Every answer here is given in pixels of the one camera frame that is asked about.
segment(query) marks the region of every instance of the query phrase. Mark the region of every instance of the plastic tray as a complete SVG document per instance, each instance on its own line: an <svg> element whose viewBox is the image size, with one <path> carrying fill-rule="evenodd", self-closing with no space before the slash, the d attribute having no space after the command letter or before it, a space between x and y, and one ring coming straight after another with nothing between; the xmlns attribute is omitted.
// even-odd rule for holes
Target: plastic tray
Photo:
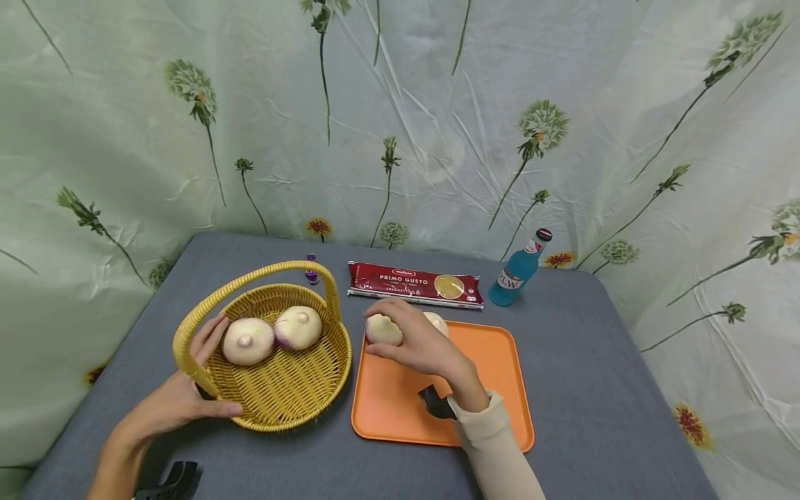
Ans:
<svg viewBox="0 0 800 500"><path fill-rule="evenodd" d="M450 339L478 368L484 387L503 397L519 448L534 445L534 424L519 369L514 338L497 326L447 322ZM365 352L355 383L350 422L356 434L366 439L412 442L437 446L459 446L452 420L429 414L417 392L435 384L440 397L452 391L440 377L414 372L388 359Z"/></svg>

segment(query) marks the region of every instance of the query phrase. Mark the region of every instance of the fabric backdrop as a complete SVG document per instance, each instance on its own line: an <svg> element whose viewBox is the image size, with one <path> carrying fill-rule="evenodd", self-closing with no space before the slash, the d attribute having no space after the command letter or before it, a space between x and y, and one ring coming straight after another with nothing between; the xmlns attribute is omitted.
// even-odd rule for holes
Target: fabric backdrop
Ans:
<svg viewBox="0 0 800 500"><path fill-rule="evenodd" d="M0 466L44 455L197 232L499 260L544 226L720 495L797 498L798 13L5 2Z"/></svg>

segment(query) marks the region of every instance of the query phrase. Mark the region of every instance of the wicker basket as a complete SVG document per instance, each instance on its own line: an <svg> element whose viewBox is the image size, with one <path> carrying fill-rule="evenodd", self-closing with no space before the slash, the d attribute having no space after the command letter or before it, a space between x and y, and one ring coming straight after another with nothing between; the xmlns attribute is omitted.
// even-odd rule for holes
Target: wicker basket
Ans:
<svg viewBox="0 0 800 500"><path fill-rule="evenodd" d="M290 351L277 347L263 362L237 366L217 349L201 367L189 352L192 335L200 323L228 295L243 285L284 270L313 270L322 277L326 300L300 285L260 286L239 295L222 311L231 320L262 318L274 324L290 306L308 306L322 319L322 336L311 348ZM244 413L234 422L259 432L279 432L318 417L342 390L353 360L353 348L342 317L336 282L328 269L316 262L289 261L263 267L236 278L213 292L183 319L172 350L178 367L217 399L242 404Z"/></svg>

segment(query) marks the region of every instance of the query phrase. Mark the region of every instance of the gray tablecloth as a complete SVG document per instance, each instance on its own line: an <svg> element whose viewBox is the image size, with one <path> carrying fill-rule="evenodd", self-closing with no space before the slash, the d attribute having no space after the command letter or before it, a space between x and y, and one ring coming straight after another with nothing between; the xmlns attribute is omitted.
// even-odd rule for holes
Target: gray tablecloth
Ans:
<svg viewBox="0 0 800 500"><path fill-rule="evenodd" d="M526 456L549 500L717 497L591 274L540 269L521 297L501 308L486 293L500 270L496 262L213 233L186 248L22 498L85 495L108 433L174 372L171 341L186 313L232 278L309 252L337 280L354 352L362 343L362 312L374 300L345 295L348 260L483 277L483 311L431 309L445 319L498 325L514 335L536 432ZM302 272L286 272L252 286L267 282L307 284ZM260 434L205 420L158 439L142 484L159 484L172 461L193 460L202 468L197 500L480 498L462 451L368 441L353 432L356 370L358 358L331 408L297 430Z"/></svg>

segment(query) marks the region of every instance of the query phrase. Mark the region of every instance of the spaghetti package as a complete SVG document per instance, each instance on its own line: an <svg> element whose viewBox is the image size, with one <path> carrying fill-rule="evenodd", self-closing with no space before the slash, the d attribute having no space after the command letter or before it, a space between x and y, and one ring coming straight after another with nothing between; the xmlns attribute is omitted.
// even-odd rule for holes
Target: spaghetti package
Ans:
<svg viewBox="0 0 800 500"><path fill-rule="evenodd" d="M483 309L478 278L469 274L436 274L424 271L348 262L348 295L402 297L408 302L434 306Z"/></svg>

